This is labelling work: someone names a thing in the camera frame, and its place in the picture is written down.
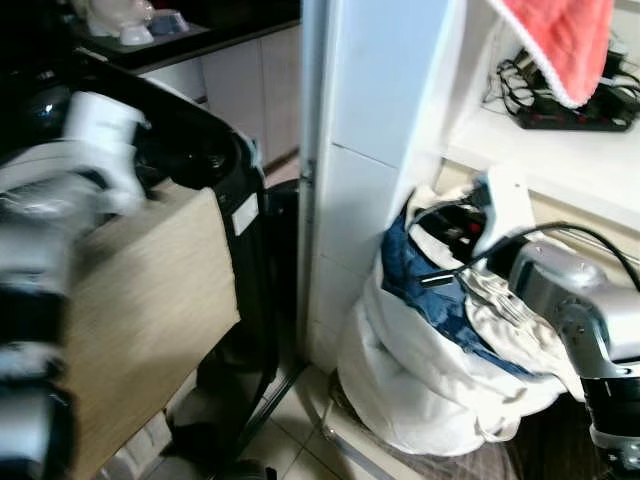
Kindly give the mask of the blue denim jeans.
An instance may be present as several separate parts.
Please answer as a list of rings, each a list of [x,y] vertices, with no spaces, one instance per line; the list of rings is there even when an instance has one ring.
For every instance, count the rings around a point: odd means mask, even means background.
[[[535,378],[534,372],[500,357],[475,332],[466,314],[466,293],[460,285],[425,287],[420,283],[421,276],[439,273],[442,269],[430,261],[420,247],[413,246],[406,223],[406,211],[399,212],[381,238],[381,288],[406,302],[422,316],[430,330],[443,335],[467,355],[483,358],[522,380]]]

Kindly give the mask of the cream white garment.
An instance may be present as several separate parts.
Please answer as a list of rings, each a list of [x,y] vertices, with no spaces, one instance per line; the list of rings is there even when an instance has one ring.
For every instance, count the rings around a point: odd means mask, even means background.
[[[552,351],[563,346],[556,330],[507,288],[497,275],[463,271],[466,314],[472,329],[494,351]]]

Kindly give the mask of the white laundry bag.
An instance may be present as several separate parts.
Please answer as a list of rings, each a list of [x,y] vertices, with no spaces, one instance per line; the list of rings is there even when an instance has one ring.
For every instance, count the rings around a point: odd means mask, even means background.
[[[413,219],[435,206],[460,204],[465,192],[461,186],[443,195],[417,189],[401,210],[413,246],[440,269],[456,268],[458,260],[431,228]],[[340,385],[358,419],[398,451],[461,456],[488,442],[507,442],[524,417],[562,394],[584,401],[564,344],[552,351],[507,349],[506,355],[490,347],[534,372],[535,378],[522,380],[430,330],[420,314],[381,288],[380,248],[352,319],[340,347]]]

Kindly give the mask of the white shelf cabinet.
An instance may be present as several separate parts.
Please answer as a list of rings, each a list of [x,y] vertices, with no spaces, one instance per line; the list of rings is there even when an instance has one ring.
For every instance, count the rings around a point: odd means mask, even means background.
[[[527,177],[536,218],[639,251],[639,134],[525,131],[497,63],[522,41],[494,0],[303,0],[300,338],[335,367],[379,239],[412,189],[489,166]]]

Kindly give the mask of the black power strip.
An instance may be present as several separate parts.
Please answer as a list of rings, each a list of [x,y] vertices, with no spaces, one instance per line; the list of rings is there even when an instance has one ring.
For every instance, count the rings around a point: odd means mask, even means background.
[[[521,106],[513,120],[526,131],[626,132],[639,111],[635,102],[593,100],[579,109],[566,108],[554,99],[535,99]]]

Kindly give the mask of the white washer label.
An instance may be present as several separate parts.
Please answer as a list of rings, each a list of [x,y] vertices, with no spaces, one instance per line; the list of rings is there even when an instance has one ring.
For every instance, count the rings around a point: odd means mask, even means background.
[[[251,227],[253,220],[260,214],[259,195],[251,193],[242,202],[236,211],[230,215],[234,236],[243,236],[244,232]]]

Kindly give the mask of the red towel with white trim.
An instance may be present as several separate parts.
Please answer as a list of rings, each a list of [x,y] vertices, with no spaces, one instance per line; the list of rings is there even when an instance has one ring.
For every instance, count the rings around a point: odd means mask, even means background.
[[[580,108],[602,78],[613,0],[486,0],[547,78],[559,104]]]

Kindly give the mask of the white kitchen base cabinet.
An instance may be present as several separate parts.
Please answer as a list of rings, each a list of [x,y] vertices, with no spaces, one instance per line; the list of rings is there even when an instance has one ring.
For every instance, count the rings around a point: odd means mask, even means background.
[[[259,146],[266,184],[300,175],[301,28],[282,29],[142,77],[182,93]]]

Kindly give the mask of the wood grain washer panel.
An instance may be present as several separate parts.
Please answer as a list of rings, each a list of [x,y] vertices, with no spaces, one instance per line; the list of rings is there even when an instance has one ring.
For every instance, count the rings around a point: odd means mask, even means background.
[[[70,480],[91,480],[168,404],[239,320],[215,193],[173,183],[79,247],[64,387],[73,394]]]

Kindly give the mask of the dark kitchen counter top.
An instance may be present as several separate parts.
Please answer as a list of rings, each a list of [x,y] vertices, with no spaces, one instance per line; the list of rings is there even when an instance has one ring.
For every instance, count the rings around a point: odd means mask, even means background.
[[[157,35],[151,44],[127,47],[114,38],[93,37],[81,18],[72,22],[79,45],[115,67],[141,74],[207,52],[242,44],[300,24],[302,0],[150,0],[183,15],[189,31]]]

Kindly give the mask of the small grey bowl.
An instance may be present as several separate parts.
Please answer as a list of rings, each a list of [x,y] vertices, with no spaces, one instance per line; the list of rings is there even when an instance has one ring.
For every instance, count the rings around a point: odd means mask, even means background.
[[[186,35],[192,31],[191,23],[178,10],[155,9],[147,24],[148,32],[152,36]]]

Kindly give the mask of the white jug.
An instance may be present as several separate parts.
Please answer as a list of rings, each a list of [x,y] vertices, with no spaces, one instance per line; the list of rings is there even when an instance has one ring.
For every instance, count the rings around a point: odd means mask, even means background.
[[[150,0],[79,0],[79,13],[93,37],[114,37],[124,46],[151,44]]]

